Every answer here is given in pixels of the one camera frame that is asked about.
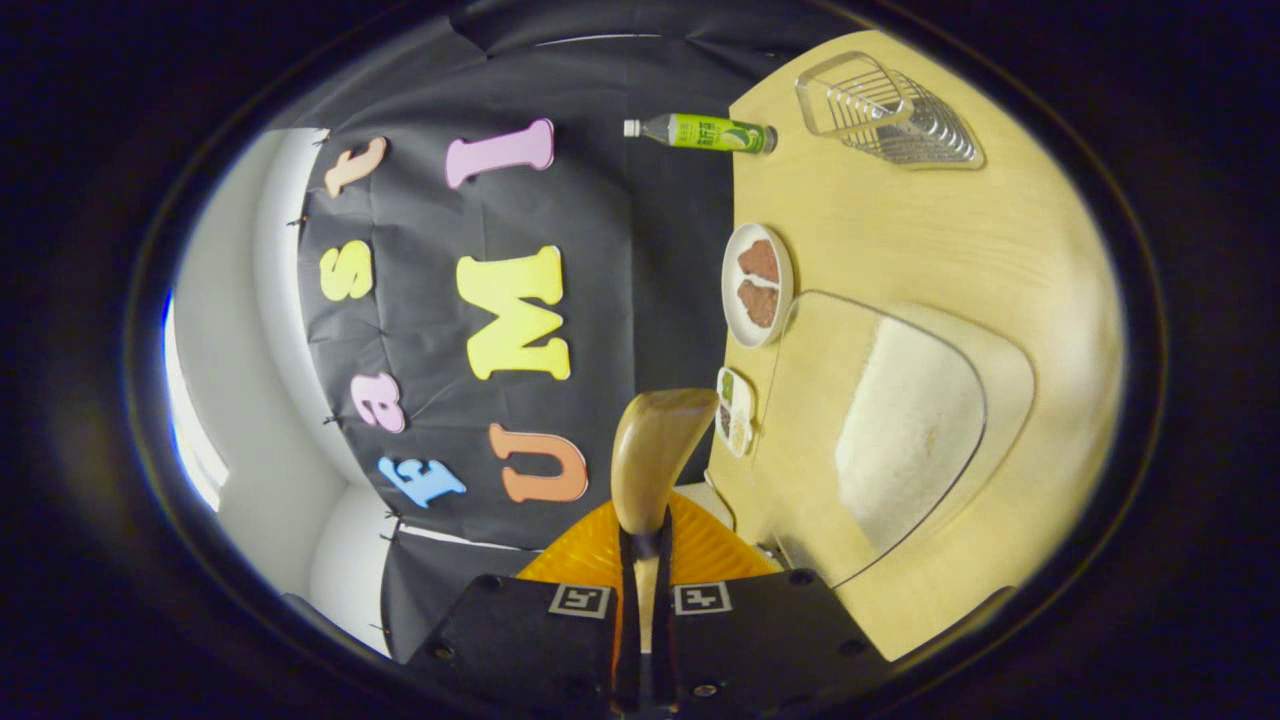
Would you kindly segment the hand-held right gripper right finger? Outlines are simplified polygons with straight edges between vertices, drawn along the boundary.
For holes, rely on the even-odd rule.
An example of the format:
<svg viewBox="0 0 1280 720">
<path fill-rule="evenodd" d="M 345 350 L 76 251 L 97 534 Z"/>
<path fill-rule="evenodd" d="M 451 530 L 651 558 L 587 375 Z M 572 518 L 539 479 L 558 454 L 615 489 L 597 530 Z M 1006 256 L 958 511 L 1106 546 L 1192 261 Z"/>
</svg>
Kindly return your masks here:
<svg viewBox="0 0 1280 720">
<path fill-rule="evenodd" d="M 682 495 L 664 528 L 655 700 L 680 719 L 791 719 L 856 700 L 891 665 L 808 568 L 778 570 Z"/>
</svg>

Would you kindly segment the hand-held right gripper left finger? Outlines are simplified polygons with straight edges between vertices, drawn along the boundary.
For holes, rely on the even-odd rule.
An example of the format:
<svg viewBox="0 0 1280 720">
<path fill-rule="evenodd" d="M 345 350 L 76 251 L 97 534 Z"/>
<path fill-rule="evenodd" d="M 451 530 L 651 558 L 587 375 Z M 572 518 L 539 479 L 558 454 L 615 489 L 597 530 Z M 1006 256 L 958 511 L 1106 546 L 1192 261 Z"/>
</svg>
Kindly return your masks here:
<svg viewBox="0 0 1280 720">
<path fill-rule="evenodd" d="M 506 719 L 617 719 L 634 596 L 612 502 L 513 575 L 475 577 L 407 660 L 434 691 Z"/>
</svg>

